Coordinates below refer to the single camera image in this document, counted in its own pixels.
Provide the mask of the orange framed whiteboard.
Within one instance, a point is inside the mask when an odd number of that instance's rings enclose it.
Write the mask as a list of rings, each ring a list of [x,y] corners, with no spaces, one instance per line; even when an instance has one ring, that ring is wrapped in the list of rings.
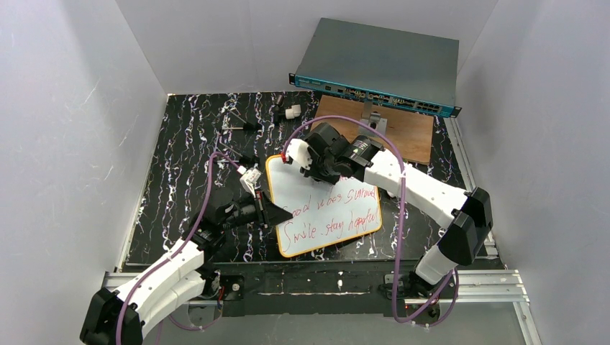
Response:
[[[336,184],[305,178],[296,163],[280,155],[265,162],[271,200],[293,218],[276,227],[279,252],[295,257],[328,247],[382,227],[377,187],[354,178]]]

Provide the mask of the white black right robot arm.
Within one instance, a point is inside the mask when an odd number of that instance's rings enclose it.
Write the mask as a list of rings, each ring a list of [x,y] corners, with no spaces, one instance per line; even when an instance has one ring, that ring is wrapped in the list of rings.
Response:
[[[423,211],[444,230],[404,279],[405,293],[424,295],[458,265],[472,264],[493,227],[486,190],[467,191],[436,180],[365,135],[349,141],[322,123],[303,139],[291,139],[286,156],[316,181],[334,185],[340,178],[354,178],[381,188]]]

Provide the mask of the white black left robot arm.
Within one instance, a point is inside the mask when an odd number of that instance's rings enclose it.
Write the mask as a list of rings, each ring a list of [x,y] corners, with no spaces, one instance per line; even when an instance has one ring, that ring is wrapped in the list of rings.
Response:
[[[213,190],[192,221],[193,234],[177,240],[135,278],[94,294],[79,339],[84,344],[142,344],[180,305],[209,290],[217,275],[207,262],[226,242],[227,231],[248,224],[268,228],[292,218],[259,188],[242,198],[229,188]]]

